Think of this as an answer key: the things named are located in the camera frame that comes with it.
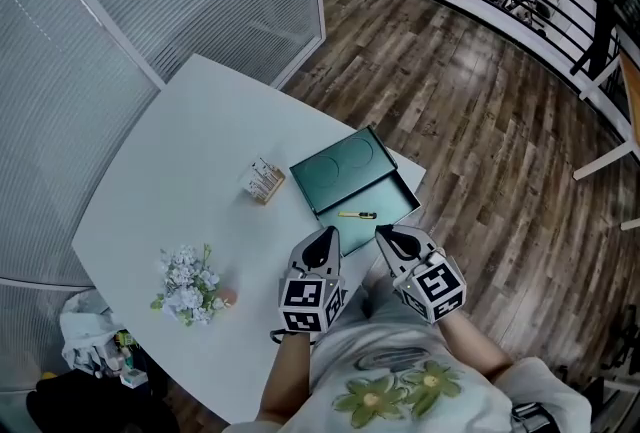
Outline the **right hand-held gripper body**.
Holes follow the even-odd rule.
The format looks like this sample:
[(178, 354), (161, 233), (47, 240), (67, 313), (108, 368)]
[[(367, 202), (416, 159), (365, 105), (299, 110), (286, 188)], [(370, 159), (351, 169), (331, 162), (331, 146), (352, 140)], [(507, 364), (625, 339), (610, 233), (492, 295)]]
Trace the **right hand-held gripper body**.
[(379, 225), (375, 240), (404, 305), (428, 323), (436, 323), (466, 302), (467, 285), (453, 258), (423, 230), (399, 224)]

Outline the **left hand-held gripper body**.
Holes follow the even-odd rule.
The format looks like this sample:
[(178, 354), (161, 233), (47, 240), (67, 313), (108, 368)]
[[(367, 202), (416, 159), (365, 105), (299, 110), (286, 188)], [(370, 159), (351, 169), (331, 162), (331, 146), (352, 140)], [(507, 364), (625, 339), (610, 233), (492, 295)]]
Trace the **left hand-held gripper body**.
[(290, 333), (324, 334), (346, 305), (339, 231), (324, 227), (298, 243), (279, 281), (278, 310)]

